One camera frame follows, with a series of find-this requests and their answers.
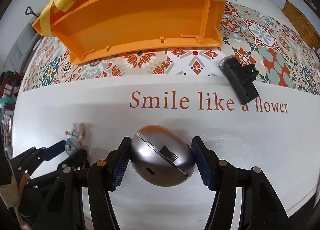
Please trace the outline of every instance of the orange plastic tray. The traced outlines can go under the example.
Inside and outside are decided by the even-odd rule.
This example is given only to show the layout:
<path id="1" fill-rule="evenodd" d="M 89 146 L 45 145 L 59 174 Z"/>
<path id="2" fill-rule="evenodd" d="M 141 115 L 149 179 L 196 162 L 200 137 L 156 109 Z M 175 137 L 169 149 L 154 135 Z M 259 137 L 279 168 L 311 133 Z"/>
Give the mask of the orange plastic tray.
<path id="1" fill-rule="evenodd" d="M 119 53 L 175 46 L 214 47 L 225 2 L 212 0 L 75 0 L 51 8 L 52 33 L 79 64 Z M 41 33 L 39 19 L 33 24 Z"/>

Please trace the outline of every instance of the silver egg-shaped object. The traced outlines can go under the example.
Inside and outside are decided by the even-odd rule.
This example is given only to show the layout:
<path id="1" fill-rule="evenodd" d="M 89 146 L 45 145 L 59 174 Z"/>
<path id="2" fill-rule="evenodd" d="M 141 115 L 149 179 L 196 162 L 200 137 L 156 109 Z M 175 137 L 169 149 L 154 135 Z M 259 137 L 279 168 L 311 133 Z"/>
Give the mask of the silver egg-shaped object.
<path id="1" fill-rule="evenodd" d="M 132 138 L 130 160 L 142 178 L 162 187 L 186 181 L 196 163 L 189 145 L 159 125 L 148 125 L 137 131 Z"/>

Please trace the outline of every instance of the blue gripper pad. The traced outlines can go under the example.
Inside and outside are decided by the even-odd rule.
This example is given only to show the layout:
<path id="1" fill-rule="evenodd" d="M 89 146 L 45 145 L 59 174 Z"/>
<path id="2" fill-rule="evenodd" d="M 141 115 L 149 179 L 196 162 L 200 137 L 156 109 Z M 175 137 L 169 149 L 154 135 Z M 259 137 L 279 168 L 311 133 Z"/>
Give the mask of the blue gripper pad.
<path id="1" fill-rule="evenodd" d="M 113 191 L 121 185 L 130 159 L 130 145 L 131 139 L 129 137 L 124 137 L 119 148 L 110 161 L 110 164 L 108 165 L 108 172 L 112 174 Z"/>
<path id="2" fill-rule="evenodd" d="M 196 157 L 196 164 L 203 184 L 207 186 L 209 190 L 214 191 L 214 178 L 217 173 L 217 166 L 199 136 L 192 139 L 191 149 Z"/>
<path id="3" fill-rule="evenodd" d="M 49 148 L 43 151 L 42 159 L 45 161 L 50 161 L 54 157 L 58 156 L 62 152 L 64 152 L 64 146 L 66 145 L 65 140 L 61 140 L 58 143 L 50 146 Z"/>

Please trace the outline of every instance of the patterned tile tablecloth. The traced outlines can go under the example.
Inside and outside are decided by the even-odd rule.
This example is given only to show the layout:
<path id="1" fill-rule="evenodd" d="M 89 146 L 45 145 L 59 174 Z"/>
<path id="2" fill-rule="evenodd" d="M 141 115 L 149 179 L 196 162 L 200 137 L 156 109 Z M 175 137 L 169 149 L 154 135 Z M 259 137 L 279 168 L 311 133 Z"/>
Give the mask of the patterned tile tablecloth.
<path id="1" fill-rule="evenodd" d="M 301 36 L 274 18 L 227 2 L 220 25 L 223 44 L 216 48 L 144 50 L 73 66 L 69 51 L 55 37 L 45 37 L 26 74 L 23 91 L 83 79 L 121 75 L 223 76 L 220 60 L 234 55 L 255 64 L 257 81 L 320 95 L 320 73 Z"/>

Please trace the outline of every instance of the white astronaut figurine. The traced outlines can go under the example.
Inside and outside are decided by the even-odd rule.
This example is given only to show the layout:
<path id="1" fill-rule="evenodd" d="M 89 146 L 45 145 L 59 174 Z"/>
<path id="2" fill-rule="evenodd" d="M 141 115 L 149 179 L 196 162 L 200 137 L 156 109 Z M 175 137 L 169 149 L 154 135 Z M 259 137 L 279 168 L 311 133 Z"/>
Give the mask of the white astronaut figurine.
<path id="1" fill-rule="evenodd" d="M 83 123 L 73 123 L 72 132 L 66 131 L 65 134 L 71 136 L 67 139 L 65 145 L 66 153 L 71 156 L 77 150 L 81 149 L 81 140 L 84 138 L 85 125 Z"/>

